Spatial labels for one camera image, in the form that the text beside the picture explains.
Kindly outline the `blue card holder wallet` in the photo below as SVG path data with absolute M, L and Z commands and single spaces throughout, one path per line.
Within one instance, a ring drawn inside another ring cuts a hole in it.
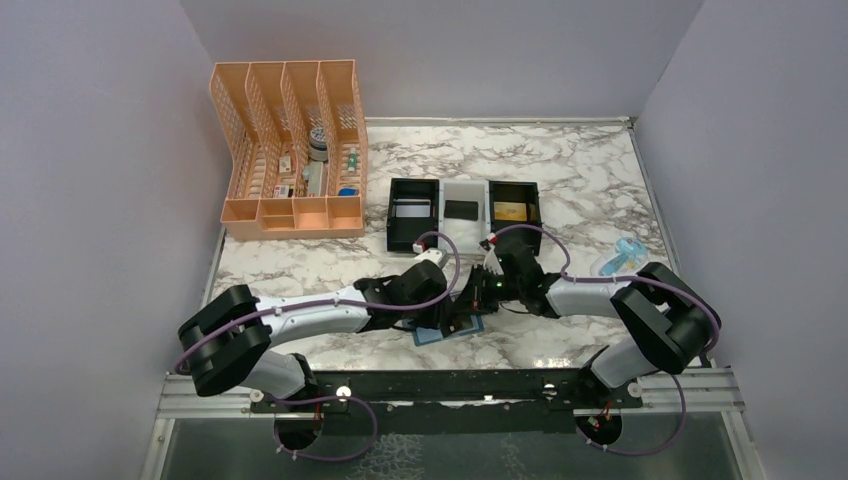
M 416 347 L 423 347 L 483 331 L 484 324 L 481 316 L 459 315 L 450 320 L 444 328 L 416 327 L 412 332 L 412 339 Z

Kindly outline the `silver crest card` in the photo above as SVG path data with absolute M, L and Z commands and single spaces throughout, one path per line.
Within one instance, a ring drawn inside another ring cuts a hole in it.
M 423 199 L 398 199 L 393 204 L 394 218 L 429 218 L 432 216 L 432 204 Z

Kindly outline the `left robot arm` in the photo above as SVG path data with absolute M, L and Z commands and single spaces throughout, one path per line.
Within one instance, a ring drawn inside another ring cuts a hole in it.
M 302 410 L 318 397 L 318 382 L 304 355 L 279 354 L 274 347 L 325 334 L 390 330 L 403 321 L 439 326 L 457 281 L 440 263 L 423 259 L 400 275 L 291 299 L 258 297 L 236 285 L 179 327 L 183 353 L 173 370 L 190 377 L 200 397 L 242 386 Z

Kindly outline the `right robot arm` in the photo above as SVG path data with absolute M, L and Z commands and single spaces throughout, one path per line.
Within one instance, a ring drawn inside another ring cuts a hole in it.
M 545 271 L 531 248 L 515 238 L 496 241 L 485 263 L 472 268 L 453 311 L 487 315 L 508 301 L 539 317 L 595 316 L 623 323 L 627 338 L 604 347 L 579 370 L 578 396 L 592 407 L 604 405 L 637 377 L 681 373 L 715 346 L 721 330 L 715 310 L 661 263 L 618 277 L 572 277 Z

